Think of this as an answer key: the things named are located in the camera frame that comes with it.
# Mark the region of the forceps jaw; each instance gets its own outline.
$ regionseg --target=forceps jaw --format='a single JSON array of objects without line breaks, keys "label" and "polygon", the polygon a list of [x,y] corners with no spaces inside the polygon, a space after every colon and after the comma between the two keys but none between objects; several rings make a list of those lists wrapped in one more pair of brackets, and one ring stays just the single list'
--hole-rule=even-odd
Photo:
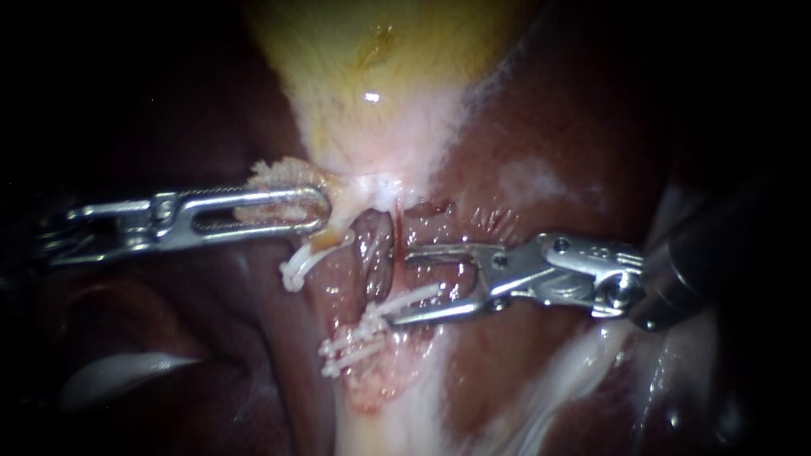
[{"label": "forceps jaw", "polygon": [[[230,219],[205,223],[206,213],[238,207],[305,205],[318,215],[303,220],[248,225]],[[100,263],[143,252],[170,252],[222,242],[259,237],[304,236],[319,231],[331,212],[329,200],[315,187],[250,190],[223,187],[189,192],[157,193],[152,198],[90,204],[65,214],[68,223],[82,225],[95,220],[114,222],[114,235],[88,232],[67,252],[52,258],[52,267]]]}]

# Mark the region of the white tissue strand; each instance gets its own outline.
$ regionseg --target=white tissue strand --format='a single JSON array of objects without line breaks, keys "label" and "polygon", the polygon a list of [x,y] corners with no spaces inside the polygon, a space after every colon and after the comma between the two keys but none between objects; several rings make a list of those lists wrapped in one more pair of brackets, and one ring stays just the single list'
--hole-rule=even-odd
[{"label": "white tissue strand", "polygon": [[357,325],[343,325],[335,331],[332,339],[324,340],[318,348],[318,355],[325,358],[321,375],[338,378],[341,371],[359,361],[385,349],[385,337],[389,325],[384,315],[399,312],[414,302],[435,298],[441,285],[430,284],[409,291],[402,296],[377,305],[370,302],[366,306],[361,321]]},{"label": "white tissue strand", "polygon": [[65,382],[59,394],[59,409],[74,412],[115,399],[141,383],[196,362],[199,360],[167,353],[114,355],[93,361]]},{"label": "white tissue strand", "polygon": [[327,255],[338,250],[339,248],[347,247],[355,241],[355,233],[349,230],[344,235],[344,241],[337,246],[327,247],[316,253],[313,253],[313,242],[307,242],[290,258],[290,261],[284,262],[279,265],[281,272],[281,282],[285,286],[285,290],[295,293],[300,291],[304,286],[304,276],[310,272],[319,261],[324,259]]}]

